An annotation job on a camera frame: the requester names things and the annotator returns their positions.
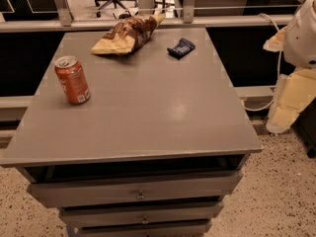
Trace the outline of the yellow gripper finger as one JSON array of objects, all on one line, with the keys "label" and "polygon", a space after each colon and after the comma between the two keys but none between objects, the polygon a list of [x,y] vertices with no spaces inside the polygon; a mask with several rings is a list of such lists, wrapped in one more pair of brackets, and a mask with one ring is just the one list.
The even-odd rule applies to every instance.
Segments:
[{"label": "yellow gripper finger", "polygon": [[264,43],[263,49],[271,52],[283,51],[285,32],[286,27],[280,29],[275,35],[273,35]]},{"label": "yellow gripper finger", "polygon": [[266,128],[269,133],[284,133],[316,98],[316,69],[296,68],[276,82]]}]

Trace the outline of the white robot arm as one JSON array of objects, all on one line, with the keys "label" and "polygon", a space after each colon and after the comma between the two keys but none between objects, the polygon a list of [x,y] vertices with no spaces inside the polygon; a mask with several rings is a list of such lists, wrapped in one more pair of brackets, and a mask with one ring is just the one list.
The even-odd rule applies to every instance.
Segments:
[{"label": "white robot arm", "polygon": [[306,0],[286,27],[268,39],[263,49],[282,51],[295,69],[276,81],[266,128],[284,133],[316,98],[316,0]]}]

